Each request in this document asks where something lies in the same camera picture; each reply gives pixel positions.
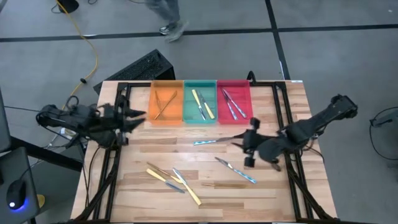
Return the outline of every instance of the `sneaker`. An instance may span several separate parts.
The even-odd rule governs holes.
[[[168,35],[172,30],[174,30],[176,28],[176,26],[177,26],[176,23],[172,23],[167,26],[163,26],[159,29],[159,32],[162,35]]]
[[[187,28],[189,25],[188,21],[179,21],[177,23],[177,26],[175,29],[173,29],[167,36],[166,36],[166,41],[167,42],[173,42],[175,40],[178,40],[184,33],[184,30]]]

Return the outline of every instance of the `blue light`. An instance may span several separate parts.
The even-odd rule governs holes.
[[[27,207],[27,204],[28,204],[28,203],[29,203],[28,199],[25,198],[24,204],[23,204],[20,208],[11,209],[11,212],[12,212],[12,213],[19,213],[19,212],[25,210],[25,208]]]

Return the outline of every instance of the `wooden table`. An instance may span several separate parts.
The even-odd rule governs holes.
[[[98,105],[114,103],[118,82],[104,82]],[[290,107],[294,120],[311,117],[303,83],[286,82]],[[133,88],[131,107],[147,111],[149,87]],[[274,135],[278,130],[272,89],[270,87],[251,87],[254,116],[261,120],[259,132]],[[279,94],[283,109],[282,94]],[[294,210],[284,159],[280,156],[282,172],[275,171],[268,163],[256,159],[255,168],[243,166],[246,156],[229,142],[193,146],[193,141],[227,137],[242,133],[248,126],[192,126],[181,127],[153,126],[145,122],[129,135],[130,145],[124,146],[121,153],[118,181],[114,197],[112,222],[271,222],[294,221]],[[91,142],[85,157],[86,169],[97,144]],[[100,150],[91,171],[89,196],[97,191],[104,151]],[[214,159],[220,157],[235,168],[255,178],[252,184],[235,172],[227,169]],[[188,184],[199,196],[199,207],[190,194],[180,194],[168,188],[163,182],[146,173],[151,162],[172,173],[176,167],[187,179]],[[302,156],[309,191],[325,209],[335,217],[335,207],[329,188],[325,168],[320,156],[308,151]],[[207,187],[202,183],[242,184],[240,189],[228,187]],[[302,194],[300,198],[302,216],[305,207]],[[71,218],[77,217],[85,206],[85,181],[80,177]],[[104,217],[106,201],[101,204],[100,218]]]

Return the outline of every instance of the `computer mouse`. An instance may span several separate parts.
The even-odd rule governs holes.
[[[21,208],[25,202],[26,184],[23,180],[15,180],[10,184],[7,190],[6,200],[8,207],[17,210]]]

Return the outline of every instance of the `yellow cable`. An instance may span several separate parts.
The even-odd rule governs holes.
[[[92,71],[90,72],[90,74],[88,74],[88,75],[85,77],[85,80],[87,80],[87,78],[91,77],[91,76],[94,74],[95,70],[97,70],[97,67],[98,67],[98,54],[97,54],[97,51],[95,50],[94,45],[93,45],[90,41],[88,41],[88,40],[86,39],[86,37],[84,37],[84,36],[81,34],[79,27],[77,26],[76,22],[73,20],[72,16],[69,15],[69,13],[67,12],[67,10],[61,5],[61,3],[60,3],[58,0],[56,0],[56,2],[57,2],[57,4],[62,8],[62,10],[64,11],[64,13],[69,17],[69,19],[73,22],[73,25],[75,25],[75,28],[76,28],[77,32],[79,33],[79,36],[80,36],[83,40],[87,41],[87,43],[91,46],[91,48],[92,48],[93,51],[94,51],[94,54],[95,54],[95,66],[94,66],[94,68],[92,69]],[[80,86],[81,86],[81,82],[75,87],[75,89],[72,91],[72,93],[70,94],[70,96],[74,95],[74,94],[76,93],[77,89],[79,89]]]

